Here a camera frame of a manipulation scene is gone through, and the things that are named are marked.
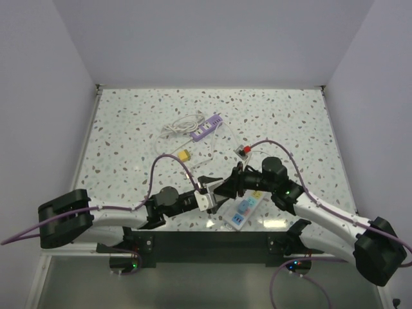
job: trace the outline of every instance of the yellow plug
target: yellow plug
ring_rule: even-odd
[[[191,159],[191,154],[185,149],[183,151],[180,151],[178,153],[178,158],[182,161],[182,162],[186,162],[189,161]]]

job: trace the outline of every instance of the gray floor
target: gray floor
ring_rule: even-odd
[[[271,308],[264,265],[159,264],[133,276],[110,274],[108,257],[54,257],[39,308]],[[329,293],[334,309],[382,308],[377,289],[347,264],[316,263],[309,275]],[[282,272],[277,307],[323,309],[311,283]]]

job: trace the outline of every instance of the purple power strip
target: purple power strip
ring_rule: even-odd
[[[214,114],[208,120],[206,120],[203,124],[201,124],[195,132],[192,132],[191,137],[193,137],[193,140],[195,142],[199,142],[203,137],[213,132],[215,128],[222,122],[223,122],[223,119],[220,118],[218,114]]]

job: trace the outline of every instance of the white wall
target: white wall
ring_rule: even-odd
[[[94,85],[51,0],[0,1],[0,238],[69,189]],[[22,308],[39,240],[0,247],[0,308]]]
[[[54,0],[110,86],[325,85],[373,0]]]
[[[326,87],[359,210],[412,243],[412,1],[376,0]],[[412,270],[390,281],[412,308]]]

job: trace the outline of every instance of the speckled table surface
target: speckled table surface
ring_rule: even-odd
[[[151,164],[157,157],[155,138],[164,124],[202,111],[206,118],[217,112],[229,124],[243,145],[269,138],[293,152],[310,190],[341,209],[355,212],[332,127],[317,89],[104,89],[77,188],[106,204],[137,204],[147,194]],[[173,149],[187,136],[162,140],[159,149]],[[192,154],[189,165],[211,155],[212,135],[185,148]],[[216,132],[212,162],[196,170],[195,176],[227,177],[237,164],[234,139],[222,126]],[[282,159],[291,178],[297,181],[286,154],[274,145],[257,147]],[[254,153],[250,165],[260,169],[265,154]],[[177,162],[160,160],[154,170],[152,194],[171,185],[180,193],[191,183]],[[157,230],[227,230],[222,220],[231,203],[217,214],[193,210],[173,218]],[[248,220],[245,231],[287,230],[297,217],[280,211],[265,199]]]

